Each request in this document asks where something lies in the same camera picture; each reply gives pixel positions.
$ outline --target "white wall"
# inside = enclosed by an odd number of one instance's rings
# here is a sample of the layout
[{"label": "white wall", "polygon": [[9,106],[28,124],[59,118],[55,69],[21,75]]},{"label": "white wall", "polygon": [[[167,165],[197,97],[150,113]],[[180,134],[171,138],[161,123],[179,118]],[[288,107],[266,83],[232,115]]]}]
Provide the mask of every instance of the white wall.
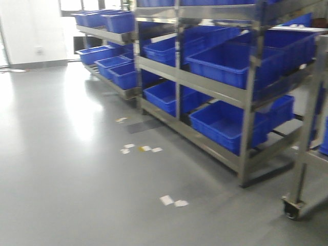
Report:
[{"label": "white wall", "polygon": [[0,0],[0,17],[11,64],[67,59],[58,0]]}]

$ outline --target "wall outlet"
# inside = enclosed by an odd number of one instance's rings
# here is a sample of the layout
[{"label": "wall outlet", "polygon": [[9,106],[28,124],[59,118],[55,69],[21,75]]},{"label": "wall outlet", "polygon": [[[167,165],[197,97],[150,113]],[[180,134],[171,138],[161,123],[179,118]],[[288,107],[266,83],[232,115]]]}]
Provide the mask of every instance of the wall outlet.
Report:
[{"label": "wall outlet", "polygon": [[43,55],[44,54],[44,49],[43,49],[43,47],[42,46],[36,46],[35,47],[35,53],[37,54],[37,55]]}]

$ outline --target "blue plastic crate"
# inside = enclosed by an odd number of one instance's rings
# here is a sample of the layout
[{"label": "blue plastic crate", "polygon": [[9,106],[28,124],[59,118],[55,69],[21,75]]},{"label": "blue plastic crate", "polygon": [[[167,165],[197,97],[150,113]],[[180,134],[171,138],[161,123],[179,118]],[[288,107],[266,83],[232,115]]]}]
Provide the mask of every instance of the blue plastic crate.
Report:
[{"label": "blue plastic crate", "polygon": [[[268,0],[269,4],[279,0]],[[255,0],[181,0],[182,6],[254,4]]]},{"label": "blue plastic crate", "polygon": [[134,14],[131,11],[102,15],[109,32],[126,33],[134,31]]},{"label": "blue plastic crate", "polygon": [[120,56],[127,60],[134,60],[134,54],[132,52],[124,53]]},{"label": "blue plastic crate", "polygon": [[[283,72],[288,73],[306,64],[315,56],[315,37],[312,32],[269,30],[265,33],[264,45],[284,52]],[[250,44],[252,34],[246,33],[231,40],[242,44]]]},{"label": "blue plastic crate", "polygon": [[328,130],[327,129],[328,129],[328,117],[326,118],[326,131],[324,134],[323,142],[319,149],[319,151],[325,155],[328,155]]},{"label": "blue plastic crate", "polygon": [[[184,57],[202,51],[205,47],[204,38],[188,39],[186,37],[184,41]],[[175,37],[144,46],[144,50],[147,58],[169,66],[175,66]]]},{"label": "blue plastic crate", "polygon": [[120,55],[119,50],[109,45],[79,50],[76,53],[80,55],[81,61],[86,65],[94,64],[97,60]]},{"label": "blue plastic crate", "polygon": [[[190,115],[192,127],[236,155],[240,153],[243,109],[218,101]],[[252,147],[267,141],[268,119],[256,113]]]},{"label": "blue plastic crate", "polygon": [[133,44],[124,45],[124,53],[133,52]]},{"label": "blue plastic crate", "polygon": [[138,7],[168,7],[174,6],[175,0],[138,0]]},{"label": "blue plastic crate", "polygon": [[269,120],[269,131],[286,121],[294,119],[294,102],[294,97],[288,95],[275,100],[270,111],[265,114]]},{"label": "blue plastic crate", "polygon": [[[222,83],[246,88],[251,47],[248,45],[225,43],[187,57],[191,72]],[[258,68],[254,90],[260,90],[282,74],[283,52],[265,48],[262,65]]]},{"label": "blue plastic crate", "polygon": [[90,12],[93,12],[93,11],[78,11],[77,13],[72,14],[72,16],[75,17],[75,20],[76,20],[76,24],[77,25],[83,26],[84,25],[83,15],[84,14],[87,14],[87,13],[90,13]]},{"label": "blue plastic crate", "polygon": [[126,58],[120,57],[120,56],[115,56],[112,58],[107,58],[103,60],[98,60],[95,63],[98,66],[99,73],[104,76],[107,79],[112,79],[113,75],[109,71],[111,68],[115,68],[124,64],[131,63],[131,60],[128,60]]},{"label": "blue plastic crate", "polygon": [[[166,81],[159,85],[144,90],[146,99],[166,111],[167,113],[176,115],[176,98],[175,98],[175,82]],[[205,103],[211,97],[204,95],[188,87],[182,88],[182,113],[187,113],[201,104]]]},{"label": "blue plastic crate", "polygon": [[[110,69],[113,76],[113,81],[116,85],[124,90],[137,87],[137,72],[133,63],[128,63]],[[141,71],[143,87],[159,80],[157,74],[150,73],[146,70]]]},{"label": "blue plastic crate", "polygon": [[210,26],[199,26],[185,30],[185,36],[189,39],[193,35],[196,37],[203,37],[206,48],[217,46],[230,40],[240,34],[240,29],[236,27],[210,27]]},{"label": "blue plastic crate", "polygon": [[118,10],[96,10],[87,13],[82,13],[80,15],[80,20],[82,21],[82,26],[85,27],[101,27],[105,25],[105,20],[101,16],[103,14],[116,13]]},{"label": "blue plastic crate", "polygon": [[305,27],[310,27],[312,24],[312,13],[302,15],[296,19],[282,24],[283,26],[290,26],[292,24],[304,25]]}]

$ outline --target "floor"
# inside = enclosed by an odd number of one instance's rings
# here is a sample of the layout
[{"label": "floor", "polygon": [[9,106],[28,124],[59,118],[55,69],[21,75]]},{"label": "floor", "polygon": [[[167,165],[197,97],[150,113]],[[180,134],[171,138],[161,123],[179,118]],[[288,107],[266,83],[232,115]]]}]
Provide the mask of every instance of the floor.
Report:
[{"label": "floor", "polygon": [[[323,203],[288,220],[291,171],[240,188],[80,63],[0,74],[0,115],[0,245],[328,245],[326,176],[310,170],[304,198]],[[123,155],[132,143],[163,151]],[[189,205],[164,206],[165,195]]]}]

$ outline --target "metal shelf frame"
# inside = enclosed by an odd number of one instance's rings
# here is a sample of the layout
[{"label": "metal shelf frame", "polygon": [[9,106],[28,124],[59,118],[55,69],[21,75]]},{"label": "metal shelf frame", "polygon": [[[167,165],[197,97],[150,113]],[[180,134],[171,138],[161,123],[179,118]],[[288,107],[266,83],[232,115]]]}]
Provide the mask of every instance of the metal shelf frame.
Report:
[{"label": "metal shelf frame", "polygon": [[252,26],[259,13],[258,7],[261,6],[261,13],[265,13],[262,20],[262,27],[268,28],[299,17],[311,12],[311,7],[322,0],[282,0],[281,2],[265,5],[262,1],[257,4],[247,5],[225,5],[225,6],[180,6],[159,8],[135,8],[137,21],[141,22],[194,22],[195,20],[211,19],[221,22],[224,25]]},{"label": "metal shelf frame", "polygon": [[[314,66],[310,64],[306,69],[298,70],[287,77],[282,77],[272,86],[276,86],[277,89],[283,88],[283,90],[277,90],[277,93],[274,95],[268,94],[259,101],[253,101],[254,80],[257,67],[261,66],[265,30],[310,12],[313,5],[321,1],[323,0],[282,0],[279,3],[268,5],[265,0],[257,0],[256,4],[251,5],[181,6],[180,0],[176,0],[174,7],[158,8],[140,8],[136,3],[134,9],[137,34],[140,22],[174,24],[176,33],[176,67],[170,67],[142,57],[140,55],[142,47],[140,46],[139,37],[136,37],[135,63],[139,74],[139,105],[141,109],[165,122],[172,129],[236,171],[239,184],[242,187],[248,186],[252,182],[252,171],[254,168],[263,166],[264,169],[267,161],[288,149],[298,140],[301,131],[301,128],[297,128],[287,135],[278,133],[282,136],[280,140],[268,148],[254,153],[254,149],[251,148],[251,142],[256,110],[300,86],[312,74]],[[250,55],[250,69],[245,90],[192,74],[182,69],[183,42],[181,41],[183,39],[184,25],[199,25],[203,19],[212,20],[212,24],[219,23],[220,25],[248,27],[251,29],[253,34],[252,46],[254,49],[252,49],[252,54]],[[141,89],[142,69],[176,82],[176,117],[172,117],[143,98]],[[244,117],[240,156],[234,155],[181,121],[181,86],[193,88],[216,99],[243,108]]]},{"label": "metal shelf frame", "polygon": [[124,99],[124,100],[130,100],[130,99],[134,99],[137,97],[137,95],[139,94],[139,89],[136,88],[132,88],[129,90],[123,90],[121,87],[117,86],[116,84],[113,83],[113,81],[103,77],[97,68],[97,65],[85,65],[85,68],[94,76],[96,76],[97,78],[99,78],[101,81],[103,81],[104,83],[106,83],[107,85],[109,85],[112,89],[114,89],[114,91],[116,91],[118,93],[118,95]]},{"label": "metal shelf frame", "polygon": [[90,27],[84,27],[79,25],[77,25],[76,28],[84,34],[94,36],[100,39],[104,39],[107,41],[111,41],[119,45],[127,45],[133,42],[132,32],[120,34],[120,33],[109,32],[104,27],[90,28]]},{"label": "metal shelf frame", "polygon": [[[323,108],[327,98],[327,77],[326,67],[328,58],[328,35],[320,37],[318,52],[314,68],[314,75],[310,83],[310,95],[304,116],[304,126],[302,128],[298,157],[294,167],[294,178],[290,192],[283,196],[284,211],[288,218],[298,219],[305,203],[301,200],[304,189],[304,179],[308,165],[315,166],[318,170],[328,174],[328,156],[318,152],[318,144],[322,143],[322,129],[318,129],[320,118],[324,120]],[[323,100],[319,100],[321,88],[325,89]],[[316,138],[312,139],[314,130],[317,132]]]}]

